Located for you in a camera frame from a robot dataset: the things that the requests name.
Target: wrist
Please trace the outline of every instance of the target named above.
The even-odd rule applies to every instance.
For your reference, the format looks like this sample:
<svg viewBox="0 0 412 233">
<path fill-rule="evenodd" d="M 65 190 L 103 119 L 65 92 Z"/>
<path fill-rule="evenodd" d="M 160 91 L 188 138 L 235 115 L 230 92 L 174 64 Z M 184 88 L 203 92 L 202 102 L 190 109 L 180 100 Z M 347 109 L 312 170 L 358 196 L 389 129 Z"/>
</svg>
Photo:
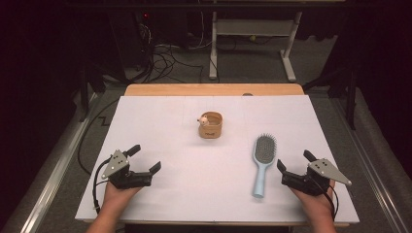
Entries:
<svg viewBox="0 0 412 233">
<path fill-rule="evenodd" d="M 334 233 L 336 232 L 331 216 L 319 216 L 309 219 L 313 233 Z"/>
</svg>

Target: small wooden basket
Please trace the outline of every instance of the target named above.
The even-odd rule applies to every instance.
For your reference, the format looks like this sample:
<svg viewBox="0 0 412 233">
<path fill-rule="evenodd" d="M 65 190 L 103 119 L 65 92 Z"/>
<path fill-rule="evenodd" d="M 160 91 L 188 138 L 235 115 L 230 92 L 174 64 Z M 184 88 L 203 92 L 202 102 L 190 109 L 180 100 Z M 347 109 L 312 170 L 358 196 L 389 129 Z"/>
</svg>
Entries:
<svg viewBox="0 0 412 233">
<path fill-rule="evenodd" d="M 223 117 L 221 114 L 216 112 L 207 112 L 202 114 L 199 125 L 199 136 L 204 139 L 217 139 L 221 137 Z"/>
</svg>

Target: brush bristles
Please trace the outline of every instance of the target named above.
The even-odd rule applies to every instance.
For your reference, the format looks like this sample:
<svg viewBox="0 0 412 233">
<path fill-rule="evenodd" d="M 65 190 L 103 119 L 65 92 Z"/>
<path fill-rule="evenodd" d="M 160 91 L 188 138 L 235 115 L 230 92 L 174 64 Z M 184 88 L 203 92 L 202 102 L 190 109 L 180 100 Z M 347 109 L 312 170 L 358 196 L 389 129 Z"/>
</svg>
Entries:
<svg viewBox="0 0 412 233">
<path fill-rule="evenodd" d="M 257 138 L 255 157 L 258 162 L 267 164 L 273 161 L 276 151 L 276 139 L 270 134 L 262 134 Z"/>
</svg>

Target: brush handle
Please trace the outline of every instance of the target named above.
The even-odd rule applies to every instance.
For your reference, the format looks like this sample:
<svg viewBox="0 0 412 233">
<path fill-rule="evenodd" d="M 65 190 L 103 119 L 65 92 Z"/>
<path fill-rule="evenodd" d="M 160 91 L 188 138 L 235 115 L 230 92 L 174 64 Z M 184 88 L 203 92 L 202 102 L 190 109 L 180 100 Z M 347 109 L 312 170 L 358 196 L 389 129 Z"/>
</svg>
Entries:
<svg viewBox="0 0 412 233">
<path fill-rule="evenodd" d="M 264 196 L 264 175 L 266 166 L 259 164 L 257 169 L 257 180 L 255 182 L 254 197 L 263 198 Z"/>
</svg>

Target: white metal stand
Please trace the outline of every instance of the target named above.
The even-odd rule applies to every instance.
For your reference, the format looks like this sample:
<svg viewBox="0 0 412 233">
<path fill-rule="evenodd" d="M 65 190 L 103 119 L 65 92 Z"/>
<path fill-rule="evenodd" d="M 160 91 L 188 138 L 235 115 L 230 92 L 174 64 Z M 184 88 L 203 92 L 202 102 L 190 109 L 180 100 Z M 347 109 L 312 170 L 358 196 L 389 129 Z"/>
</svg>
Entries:
<svg viewBox="0 0 412 233">
<path fill-rule="evenodd" d="M 280 54 L 291 83 L 296 82 L 289 55 L 291 53 L 297 27 L 300 23 L 302 12 L 295 15 L 294 20 L 248 20 L 248 19 L 219 19 L 216 12 L 213 12 L 212 22 L 212 50 L 210 54 L 209 79 L 215 80 L 218 77 L 218 51 L 216 41 L 218 35 L 256 35 L 256 36 L 287 36 L 288 44 Z"/>
</svg>

